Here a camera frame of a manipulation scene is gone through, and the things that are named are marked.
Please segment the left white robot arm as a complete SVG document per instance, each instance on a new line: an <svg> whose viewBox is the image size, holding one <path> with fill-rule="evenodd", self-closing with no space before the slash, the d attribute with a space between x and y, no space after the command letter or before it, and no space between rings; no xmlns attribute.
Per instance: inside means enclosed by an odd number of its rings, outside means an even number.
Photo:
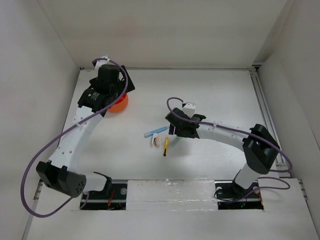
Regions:
<svg viewBox="0 0 320 240"><path fill-rule="evenodd" d="M36 172L48 188L72 198L93 192L104 199L112 191L111 177L96 171L92 175L78 173L81 154L107 110L135 86L124 65L110 64L101 65L89 83L77 102L72 120L75 128L64 135L47 162L37 164Z"/></svg>

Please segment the green highlighter marker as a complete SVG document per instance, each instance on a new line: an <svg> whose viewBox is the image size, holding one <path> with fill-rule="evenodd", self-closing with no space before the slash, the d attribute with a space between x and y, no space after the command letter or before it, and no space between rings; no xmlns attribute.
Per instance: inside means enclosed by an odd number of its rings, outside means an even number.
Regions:
<svg viewBox="0 0 320 240"><path fill-rule="evenodd" d="M169 146L172 148L172 147L174 147L179 141L181 140L181 138L180 137L175 137L171 142L170 142L170 144L169 144Z"/></svg>

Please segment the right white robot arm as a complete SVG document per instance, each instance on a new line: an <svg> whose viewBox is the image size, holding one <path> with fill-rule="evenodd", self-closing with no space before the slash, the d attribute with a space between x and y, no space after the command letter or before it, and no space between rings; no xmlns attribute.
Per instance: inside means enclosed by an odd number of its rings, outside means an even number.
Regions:
<svg viewBox="0 0 320 240"><path fill-rule="evenodd" d="M213 140L235 147L244 153L246 163L232 180L229 192L232 197L243 197L253 183L262 175L267 175L277 158L280 146L269 131L261 124L243 130L231 131L216 124L204 124L206 117L194 114L188 117L182 110L174 108L165 119L170 123L169 134L182 138Z"/></svg>

